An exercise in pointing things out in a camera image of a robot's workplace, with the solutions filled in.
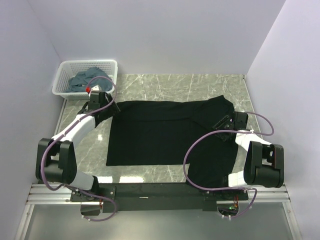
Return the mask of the black t shirt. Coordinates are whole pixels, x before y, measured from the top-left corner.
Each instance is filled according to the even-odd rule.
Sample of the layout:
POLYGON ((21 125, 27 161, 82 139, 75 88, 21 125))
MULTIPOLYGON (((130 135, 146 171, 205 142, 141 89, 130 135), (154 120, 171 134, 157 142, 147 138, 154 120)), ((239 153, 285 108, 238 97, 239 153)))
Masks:
POLYGON ((223 142, 212 127, 234 105, 223 96, 208 100, 124 101, 112 118, 107 166, 181 165, 204 188, 220 188, 234 167, 238 145, 223 142))

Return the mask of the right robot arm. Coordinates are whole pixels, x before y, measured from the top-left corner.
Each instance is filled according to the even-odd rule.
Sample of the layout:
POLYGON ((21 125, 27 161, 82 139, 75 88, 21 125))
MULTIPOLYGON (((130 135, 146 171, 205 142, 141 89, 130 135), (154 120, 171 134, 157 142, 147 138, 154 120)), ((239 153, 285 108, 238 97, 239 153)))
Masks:
POLYGON ((250 114, 235 111, 212 127, 212 130, 219 131, 216 135, 223 142, 233 141, 246 152, 243 170, 222 179, 219 193, 226 200, 237 194, 237 188, 281 188, 284 184, 284 148, 263 140, 261 133, 247 129, 250 114))

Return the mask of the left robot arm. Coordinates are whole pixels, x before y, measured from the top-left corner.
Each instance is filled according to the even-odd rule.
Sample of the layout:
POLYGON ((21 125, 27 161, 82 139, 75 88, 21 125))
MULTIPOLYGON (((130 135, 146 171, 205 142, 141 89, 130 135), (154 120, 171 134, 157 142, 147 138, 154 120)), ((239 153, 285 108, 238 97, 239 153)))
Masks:
POLYGON ((35 176, 47 188, 56 191, 51 183, 82 190, 88 201, 96 200, 101 189, 96 176, 78 170, 75 148, 82 139, 101 122, 118 114, 120 109, 112 95, 92 91, 75 119, 52 138, 42 138, 37 146, 35 176))

